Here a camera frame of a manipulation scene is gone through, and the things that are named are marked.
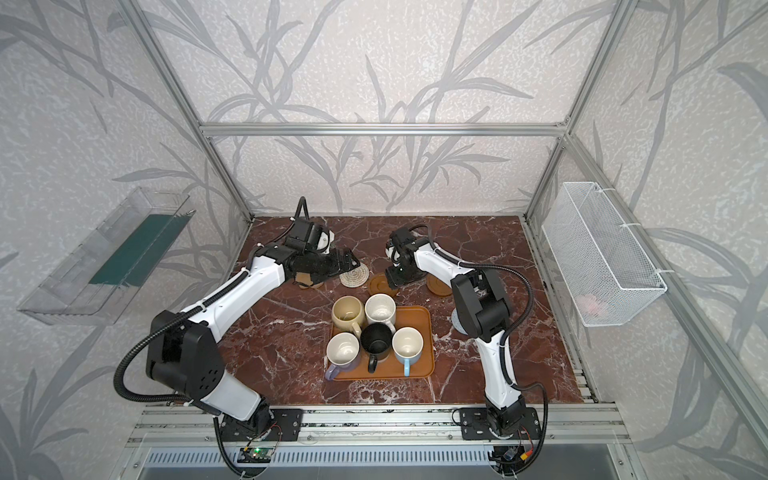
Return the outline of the woven patterned round coaster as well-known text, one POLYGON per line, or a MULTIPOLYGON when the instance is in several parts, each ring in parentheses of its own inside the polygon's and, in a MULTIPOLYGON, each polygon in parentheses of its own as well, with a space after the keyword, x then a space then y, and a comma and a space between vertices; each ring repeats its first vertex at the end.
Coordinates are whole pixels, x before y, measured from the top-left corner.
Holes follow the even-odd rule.
POLYGON ((369 276, 370 271, 368 267, 365 264, 361 264, 348 272, 342 273, 339 278, 343 286, 347 288, 359 288, 367 283, 369 276))

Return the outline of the cork flower shaped coaster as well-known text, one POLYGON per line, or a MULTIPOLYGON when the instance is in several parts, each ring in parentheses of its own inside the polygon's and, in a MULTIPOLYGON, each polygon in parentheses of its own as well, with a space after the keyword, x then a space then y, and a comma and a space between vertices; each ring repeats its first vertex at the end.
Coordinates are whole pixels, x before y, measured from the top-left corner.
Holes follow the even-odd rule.
POLYGON ((308 273, 297 273, 295 275, 295 283, 301 288, 301 289, 318 289, 320 288, 324 282, 315 282, 312 280, 311 275, 308 273))

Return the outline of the wooden round coaster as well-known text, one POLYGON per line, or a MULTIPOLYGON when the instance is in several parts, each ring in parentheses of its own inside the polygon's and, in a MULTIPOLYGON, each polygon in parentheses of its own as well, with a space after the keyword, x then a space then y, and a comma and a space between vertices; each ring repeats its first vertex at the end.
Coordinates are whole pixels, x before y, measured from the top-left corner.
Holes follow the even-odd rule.
POLYGON ((399 293, 398 288, 392 288, 384 273, 374 275, 368 282, 367 290, 370 295, 386 294, 390 297, 396 297, 399 293))
POLYGON ((428 290, 439 297, 447 297, 452 295, 452 288, 450 285, 442 282, 436 276, 428 274, 426 277, 426 286, 428 290))

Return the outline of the beige ceramic mug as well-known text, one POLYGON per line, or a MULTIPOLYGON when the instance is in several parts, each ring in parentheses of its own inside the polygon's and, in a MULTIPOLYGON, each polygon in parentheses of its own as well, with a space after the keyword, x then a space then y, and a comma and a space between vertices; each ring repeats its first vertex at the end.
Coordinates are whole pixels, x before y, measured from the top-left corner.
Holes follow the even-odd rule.
POLYGON ((343 296, 335 301, 331 312, 332 323, 339 332, 361 336, 366 320, 362 302, 354 296, 343 296))

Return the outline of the grey round coaster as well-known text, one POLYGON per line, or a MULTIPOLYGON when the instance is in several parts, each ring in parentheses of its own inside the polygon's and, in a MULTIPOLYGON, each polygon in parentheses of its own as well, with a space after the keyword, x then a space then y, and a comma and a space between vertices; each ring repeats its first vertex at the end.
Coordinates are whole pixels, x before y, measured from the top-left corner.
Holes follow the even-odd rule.
POLYGON ((454 309, 451 312, 451 323, 453 328, 456 331, 458 331, 460 334, 472 337, 472 334, 468 333, 467 330, 464 328, 464 325, 461 323, 457 309, 454 309))

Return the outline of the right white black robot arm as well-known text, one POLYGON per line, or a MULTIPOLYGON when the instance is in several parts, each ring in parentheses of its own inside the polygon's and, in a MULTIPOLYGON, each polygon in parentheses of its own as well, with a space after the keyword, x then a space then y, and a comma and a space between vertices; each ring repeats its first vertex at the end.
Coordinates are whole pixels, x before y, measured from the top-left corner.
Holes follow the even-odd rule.
POLYGON ((509 337, 532 312, 532 286, 511 267, 469 262, 448 253, 429 234, 415 235, 419 227, 399 228, 389 236, 386 255, 392 265, 385 271, 388 285, 397 289, 431 274, 451 287, 458 322, 475 340, 480 353, 488 423, 496 434, 505 436, 527 412, 525 391, 539 389, 543 402, 548 402, 541 383, 516 382, 508 349, 509 337), (513 305, 499 278, 500 271, 516 276, 527 291, 526 307, 516 320, 511 319, 513 305))

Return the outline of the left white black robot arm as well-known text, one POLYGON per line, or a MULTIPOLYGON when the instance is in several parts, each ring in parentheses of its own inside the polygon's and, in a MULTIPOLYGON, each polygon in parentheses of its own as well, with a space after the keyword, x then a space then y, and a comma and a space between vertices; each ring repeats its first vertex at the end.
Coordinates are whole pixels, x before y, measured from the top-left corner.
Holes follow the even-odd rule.
POLYGON ((317 251, 277 243, 255 248, 249 264, 212 294, 178 313, 164 310, 153 319, 149 335, 116 367, 116 393, 136 403, 190 403, 254 427, 270 422, 268 401, 226 370, 218 343, 262 297, 298 273, 322 283, 360 265, 349 248, 317 251), (172 389, 172 394, 140 394, 126 386, 127 369, 142 351, 147 352, 147 376, 172 389))

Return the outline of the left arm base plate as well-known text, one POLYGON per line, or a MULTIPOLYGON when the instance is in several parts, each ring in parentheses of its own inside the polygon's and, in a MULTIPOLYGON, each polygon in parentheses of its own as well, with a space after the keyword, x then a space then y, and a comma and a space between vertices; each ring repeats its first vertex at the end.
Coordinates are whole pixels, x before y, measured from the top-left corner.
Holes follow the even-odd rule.
POLYGON ((304 411, 300 408, 260 408, 248 420, 223 416, 219 427, 224 442, 273 441, 298 439, 304 411))

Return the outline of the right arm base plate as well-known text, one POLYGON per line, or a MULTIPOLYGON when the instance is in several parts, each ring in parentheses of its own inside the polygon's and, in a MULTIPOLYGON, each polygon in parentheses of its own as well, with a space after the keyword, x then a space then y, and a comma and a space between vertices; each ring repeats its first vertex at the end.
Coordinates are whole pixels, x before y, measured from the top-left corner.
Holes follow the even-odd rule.
POLYGON ((463 440, 539 440, 541 437, 541 422, 538 412, 533 407, 519 410, 519 415, 504 433, 495 433, 491 429, 486 407, 461 408, 459 426, 463 440))

